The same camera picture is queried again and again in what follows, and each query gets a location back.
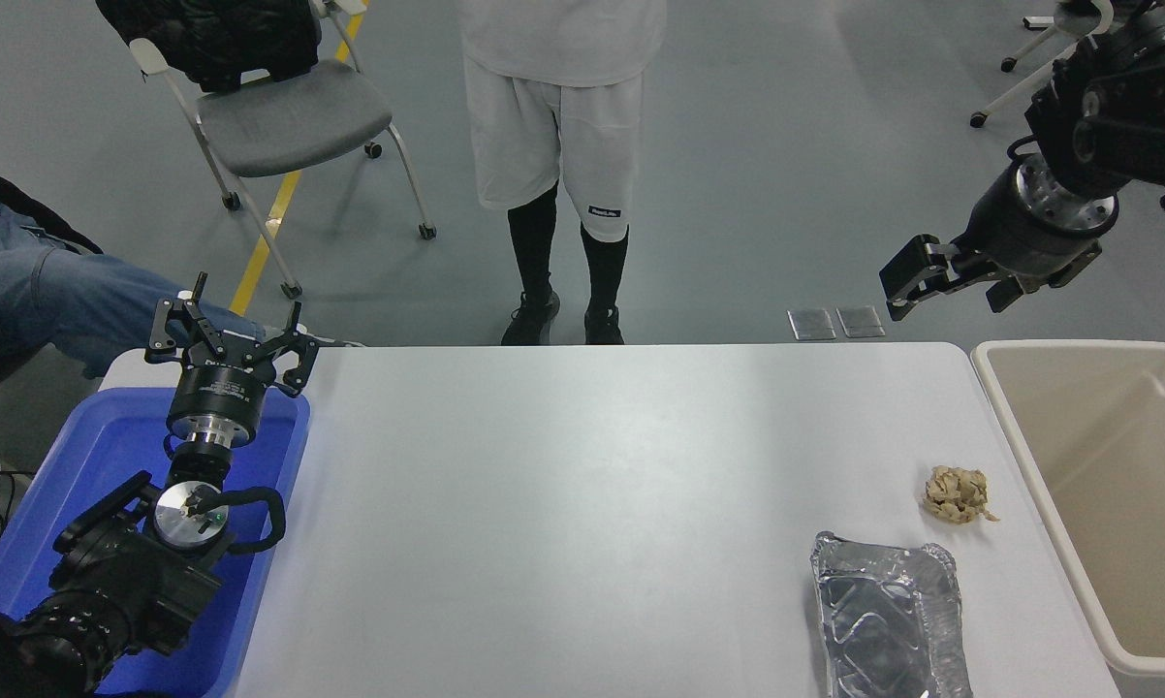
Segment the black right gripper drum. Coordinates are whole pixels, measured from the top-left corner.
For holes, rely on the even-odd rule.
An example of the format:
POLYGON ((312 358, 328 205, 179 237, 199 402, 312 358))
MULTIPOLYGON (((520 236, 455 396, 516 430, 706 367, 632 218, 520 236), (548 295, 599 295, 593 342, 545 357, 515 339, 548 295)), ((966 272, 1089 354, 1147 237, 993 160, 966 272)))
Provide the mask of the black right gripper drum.
POLYGON ((1002 172, 974 205, 960 247, 1001 269, 1047 277, 1097 239, 1097 202, 1048 172, 1002 172))

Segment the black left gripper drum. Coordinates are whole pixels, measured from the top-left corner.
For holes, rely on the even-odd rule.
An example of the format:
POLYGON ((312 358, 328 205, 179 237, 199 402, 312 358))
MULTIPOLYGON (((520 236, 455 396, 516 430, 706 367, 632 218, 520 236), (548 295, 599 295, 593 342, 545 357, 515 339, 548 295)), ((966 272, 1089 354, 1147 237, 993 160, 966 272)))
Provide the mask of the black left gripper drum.
POLYGON ((257 428, 268 386, 276 383, 271 358, 254 348, 225 350, 216 358, 197 343, 182 358, 183 371, 168 411, 168 428, 186 429, 196 417, 223 417, 243 429, 257 428))

